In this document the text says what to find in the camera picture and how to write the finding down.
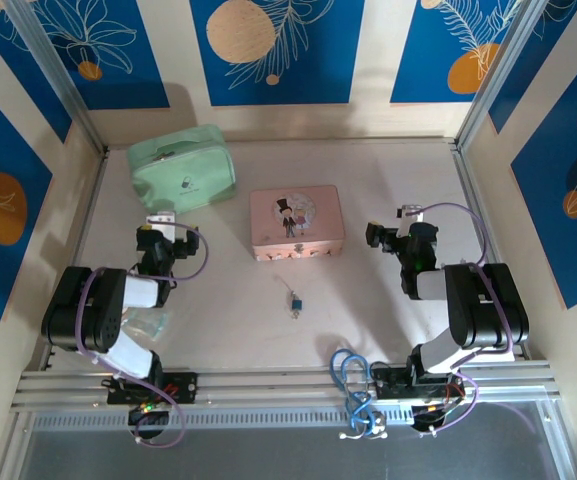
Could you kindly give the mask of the black controller box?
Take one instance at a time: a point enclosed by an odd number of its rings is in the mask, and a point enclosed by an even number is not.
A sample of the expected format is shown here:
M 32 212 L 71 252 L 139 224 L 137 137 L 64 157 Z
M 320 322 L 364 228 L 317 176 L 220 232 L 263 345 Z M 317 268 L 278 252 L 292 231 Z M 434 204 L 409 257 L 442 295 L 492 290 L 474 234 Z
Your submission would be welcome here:
M 412 428 L 420 433 L 429 432 L 431 429 L 439 429 L 447 424 L 447 417 L 457 408 L 456 404 L 433 404 L 426 406 L 413 406 Z
M 130 433 L 140 441 L 149 441 L 161 435 L 169 424 L 170 414 L 155 404 L 141 404 L 128 413 Z

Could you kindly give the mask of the aluminium side rail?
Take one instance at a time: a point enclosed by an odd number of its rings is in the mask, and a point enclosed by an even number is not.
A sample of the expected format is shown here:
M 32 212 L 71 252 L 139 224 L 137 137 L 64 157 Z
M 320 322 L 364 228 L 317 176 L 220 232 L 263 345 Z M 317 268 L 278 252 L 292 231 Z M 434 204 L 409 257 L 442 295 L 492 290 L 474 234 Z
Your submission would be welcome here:
M 69 256 L 65 266 L 77 265 L 84 251 L 84 244 L 87 240 L 88 232 L 92 222 L 93 213 L 96 207 L 100 189 L 102 187 L 109 150 L 105 149 L 94 171 L 94 181 L 85 196 L 82 211 L 75 217 L 75 225 L 71 228 L 69 242 Z M 33 352 L 32 361 L 28 369 L 45 371 L 52 367 L 51 361 L 54 356 L 52 347 L 39 338 Z
M 486 352 L 487 354 L 490 355 L 510 354 L 514 356 L 515 353 L 514 353 L 514 344 L 512 340 L 512 331 L 510 330 L 507 317 L 500 303 L 498 294 L 495 291 L 494 287 L 492 286 L 491 278 L 488 277 L 483 272 L 483 265 L 485 264 L 485 261 L 489 259 L 488 253 L 492 252 L 493 260 L 496 260 L 497 256 L 495 249 L 490 249 L 491 247 L 490 235 L 486 227 L 484 210 L 483 207 L 481 206 L 481 202 L 478 197 L 477 186 L 475 185 L 475 180 L 472 178 L 472 175 L 469 171 L 469 167 L 467 166 L 466 160 L 464 159 L 464 156 L 460 152 L 458 147 L 456 145 L 452 145 L 450 151 L 460 180 L 464 198 L 466 200 L 466 210 L 473 220 L 473 225 L 475 226 L 477 239 L 481 248 L 481 258 L 476 262 L 477 266 L 475 267 L 475 271 L 479 275 L 484 285 L 485 292 L 490 297 L 490 301 L 492 302 L 495 311 L 499 317 L 502 331 L 502 339 L 505 341 L 505 345 L 503 347 L 496 347 L 495 350 L 489 350 L 487 352 L 484 349 L 481 349 L 479 351 L 479 355 L 483 356 L 484 353 Z

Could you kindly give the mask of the mint green zip pouch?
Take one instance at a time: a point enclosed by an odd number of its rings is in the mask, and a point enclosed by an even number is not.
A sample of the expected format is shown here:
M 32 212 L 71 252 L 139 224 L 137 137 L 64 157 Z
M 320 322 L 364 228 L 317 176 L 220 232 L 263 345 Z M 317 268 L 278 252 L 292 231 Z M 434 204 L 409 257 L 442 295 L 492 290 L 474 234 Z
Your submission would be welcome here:
M 132 186 L 150 213 L 185 213 L 235 195 L 236 175 L 222 131 L 193 127 L 130 146 Z

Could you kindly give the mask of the pink tin box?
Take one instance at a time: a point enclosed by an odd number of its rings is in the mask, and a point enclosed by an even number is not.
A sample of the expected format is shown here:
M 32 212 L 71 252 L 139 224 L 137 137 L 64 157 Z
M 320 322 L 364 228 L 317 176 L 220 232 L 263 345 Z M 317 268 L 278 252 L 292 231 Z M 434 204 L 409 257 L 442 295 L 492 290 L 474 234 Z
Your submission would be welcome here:
M 258 261 L 339 255 L 345 227 L 334 185 L 255 190 L 251 245 Z

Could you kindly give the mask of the clear plastic bag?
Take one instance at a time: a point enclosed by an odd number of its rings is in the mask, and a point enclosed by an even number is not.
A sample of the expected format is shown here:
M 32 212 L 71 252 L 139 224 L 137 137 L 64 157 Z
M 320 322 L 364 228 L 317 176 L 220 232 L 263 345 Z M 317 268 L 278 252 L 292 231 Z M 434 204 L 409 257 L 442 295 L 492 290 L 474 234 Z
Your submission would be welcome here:
M 162 309 L 127 309 L 122 315 L 122 328 L 143 340 L 157 341 L 168 325 L 169 315 Z

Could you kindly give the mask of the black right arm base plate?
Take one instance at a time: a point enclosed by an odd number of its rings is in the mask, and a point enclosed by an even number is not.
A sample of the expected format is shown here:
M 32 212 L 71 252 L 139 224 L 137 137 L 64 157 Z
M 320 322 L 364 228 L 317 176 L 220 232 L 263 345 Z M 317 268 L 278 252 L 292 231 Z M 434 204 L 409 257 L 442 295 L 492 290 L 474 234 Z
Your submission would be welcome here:
M 371 371 L 380 400 L 418 400 L 448 402 L 463 399 L 465 387 L 454 374 L 425 373 L 417 376 L 405 368 L 378 366 Z

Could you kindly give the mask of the aluminium frame post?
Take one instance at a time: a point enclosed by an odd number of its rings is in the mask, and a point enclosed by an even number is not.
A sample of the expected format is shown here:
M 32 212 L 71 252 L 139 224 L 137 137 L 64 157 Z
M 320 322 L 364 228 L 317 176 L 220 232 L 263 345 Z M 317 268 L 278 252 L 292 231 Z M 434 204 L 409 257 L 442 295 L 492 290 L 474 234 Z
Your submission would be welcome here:
M 547 1 L 522 0 L 520 3 L 517 16 L 509 26 L 491 68 L 475 95 L 462 126 L 454 137 L 455 149 L 460 154 L 467 149 L 480 124 L 485 120 L 490 105 L 516 63 Z
M 8 17 L 68 115 L 83 131 L 91 146 L 104 156 L 107 146 L 47 33 L 33 13 L 31 5 L 25 0 L 2 1 Z

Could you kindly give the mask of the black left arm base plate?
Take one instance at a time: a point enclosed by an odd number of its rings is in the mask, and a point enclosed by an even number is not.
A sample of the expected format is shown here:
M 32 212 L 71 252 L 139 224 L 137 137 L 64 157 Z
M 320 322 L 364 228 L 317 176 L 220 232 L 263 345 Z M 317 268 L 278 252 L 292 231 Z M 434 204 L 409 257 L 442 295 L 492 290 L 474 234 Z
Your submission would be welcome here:
M 198 374 L 194 372 L 164 373 L 157 386 L 178 404 L 192 404 L 197 394 Z M 101 382 L 107 389 L 110 405 L 161 403 L 164 399 L 148 388 L 124 379 L 107 378 Z

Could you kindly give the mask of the long aluminium rail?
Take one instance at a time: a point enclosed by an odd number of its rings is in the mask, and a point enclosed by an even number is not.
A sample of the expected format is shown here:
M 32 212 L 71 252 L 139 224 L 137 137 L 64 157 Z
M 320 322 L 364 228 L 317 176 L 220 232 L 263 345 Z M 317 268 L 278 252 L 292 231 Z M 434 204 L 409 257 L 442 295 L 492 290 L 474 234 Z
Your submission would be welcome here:
M 559 400 L 561 390 L 546 361 L 470 364 L 460 372 L 477 383 L 482 402 Z M 24 372 L 13 396 L 11 411 L 38 413 L 61 411 L 127 411 L 134 404 L 110 404 L 101 372 Z M 186 411 L 200 408 L 342 406 L 344 395 L 326 367 L 198 371 L 195 402 Z

